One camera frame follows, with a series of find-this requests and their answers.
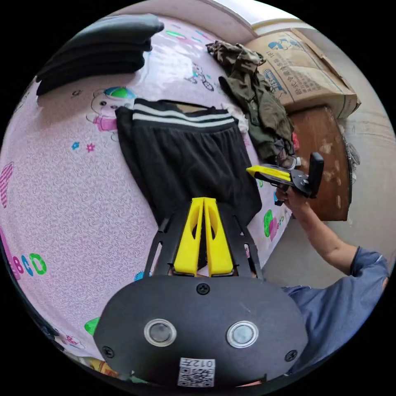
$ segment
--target white stripe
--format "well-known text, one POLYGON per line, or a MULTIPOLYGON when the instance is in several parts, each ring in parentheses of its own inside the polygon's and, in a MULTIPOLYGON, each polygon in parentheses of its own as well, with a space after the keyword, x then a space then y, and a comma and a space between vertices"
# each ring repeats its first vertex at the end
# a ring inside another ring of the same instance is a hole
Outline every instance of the white stripe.
POLYGON ((218 120, 218 119, 222 119, 222 118, 229 118, 230 114, 229 113, 225 113, 225 114, 208 114, 208 115, 199 115, 198 117, 188 117, 187 115, 183 114, 183 113, 179 113, 178 111, 174 111, 174 110, 156 110, 154 108, 145 106, 143 104, 137 104, 135 103, 133 106, 134 110, 140 110, 140 111, 144 111, 145 113, 149 113, 152 115, 156 115, 159 117, 165 117, 165 116, 173 116, 173 117, 178 117, 178 118, 183 118, 184 120, 187 121, 205 121, 205 120, 218 120))
POLYGON ((132 119, 133 120, 153 121, 156 123, 188 125, 190 127, 198 127, 198 128, 217 127, 220 125, 225 125, 225 124, 234 122, 234 119, 230 118, 228 120, 212 121, 212 122, 199 124, 199 123, 192 123, 189 121, 181 120, 180 118, 163 118, 163 117, 155 117, 153 115, 147 116, 145 114, 139 114, 139 113, 133 113, 132 119))

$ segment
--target cardboard box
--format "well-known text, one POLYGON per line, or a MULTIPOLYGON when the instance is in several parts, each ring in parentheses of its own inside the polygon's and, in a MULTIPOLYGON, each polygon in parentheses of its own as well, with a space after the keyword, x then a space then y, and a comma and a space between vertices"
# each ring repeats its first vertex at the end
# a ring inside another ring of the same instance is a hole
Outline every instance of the cardboard box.
POLYGON ((288 113, 327 105, 337 118, 346 118, 360 106, 350 84, 299 31, 268 34, 250 41, 246 47, 267 59, 258 70, 288 113))

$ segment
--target folded black clothing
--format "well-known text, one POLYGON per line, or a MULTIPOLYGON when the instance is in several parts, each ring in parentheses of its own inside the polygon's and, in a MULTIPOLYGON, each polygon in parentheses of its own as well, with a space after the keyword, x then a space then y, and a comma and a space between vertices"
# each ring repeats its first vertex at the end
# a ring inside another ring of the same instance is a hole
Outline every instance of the folded black clothing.
POLYGON ((50 68, 47 71, 41 71, 37 77, 36 82, 41 80, 51 79, 56 77, 58 74, 62 74, 68 71, 75 71, 80 68, 91 66, 95 68, 96 65, 108 64, 113 67, 114 64, 134 64, 138 66, 144 62, 143 53, 139 51, 129 52, 112 52, 103 53, 97 55, 89 55, 86 57, 75 59, 71 62, 58 65, 57 67, 50 68))
POLYGON ((92 66, 79 67, 77 69, 69 70, 67 72, 58 73, 51 78, 45 78, 40 82, 37 88, 37 96, 44 95, 49 91, 59 88, 65 84, 73 83, 85 77, 92 77, 93 75, 108 75, 108 74, 122 74, 134 73, 144 66, 144 58, 140 62, 131 63, 105 63, 96 64, 92 66))
POLYGON ((103 44, 90 44, 81 47, 75 47, 68 51, 55 54, 39 71, 37 74, 38 79, 52 69, 56 69, 69 62, 76 61, 80 58, 89 56, 103 56, 105 59, 113 56, 113 53, 129 53, 129 52, 149 52, 152 50, 151 39, 147 39, 142 44, 134 44, 128 42, 106 42, 103 44))
POLYGON ((70 39, 57 53, 92 44, 134 43, 144 44, 154 34, 164 29, 158 17, 145 15, 119 15, 102 19, 89 25, 70 39))
POLYGON ((236 120, 227 110, 183 113, 135 99, 115 111, 121 151, 158 224, 195 197, 232 206, 243 225, 261 210, 236 120))

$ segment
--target pink bedsheet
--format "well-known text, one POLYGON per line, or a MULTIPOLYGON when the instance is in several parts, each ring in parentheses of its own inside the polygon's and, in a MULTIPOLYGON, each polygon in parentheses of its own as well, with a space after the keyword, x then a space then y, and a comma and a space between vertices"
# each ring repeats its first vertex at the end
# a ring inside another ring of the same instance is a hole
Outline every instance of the pink bedsheet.
MULTIPOLYGON (((0 155, 0 236, 23 292, 66 350, 101 359, 90 326, 109 298, 142 275, 157 226, 117 142, 112 106, 135 97, 203 106, 229 103, 215 37, 161 18, 144 68, 86 78, 41 98, 33 83, 9 123, 0 155)), ((249 136, 252 164, 258 163, 249 136)), ((290 213, 259 184, 262 211, 249 229, 263 266, 290 213)), ((131 302, 144 309, 141 302, 131 302)))

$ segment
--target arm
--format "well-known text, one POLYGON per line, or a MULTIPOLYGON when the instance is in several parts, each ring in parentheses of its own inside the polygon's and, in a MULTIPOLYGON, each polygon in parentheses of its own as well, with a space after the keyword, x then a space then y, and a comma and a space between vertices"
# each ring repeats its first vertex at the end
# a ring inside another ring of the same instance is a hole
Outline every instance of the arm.
POLYGON ((345 275, 351 274, 351 264, 357 247, 348 245, 318 218, 315 212, 306 205, 301 211, 293 212, 304 229, 309 242, 318 254, 331 266, 345 275))
POLYGON ((350 275, 351 264, 358 248, 343 242, 324 225, 301 194, 295 193, 292 189, 286 193, 278 189, 276 195, 278 199, 285 201, 285 205, 293 212, 319 255, 328 264, 350 275))

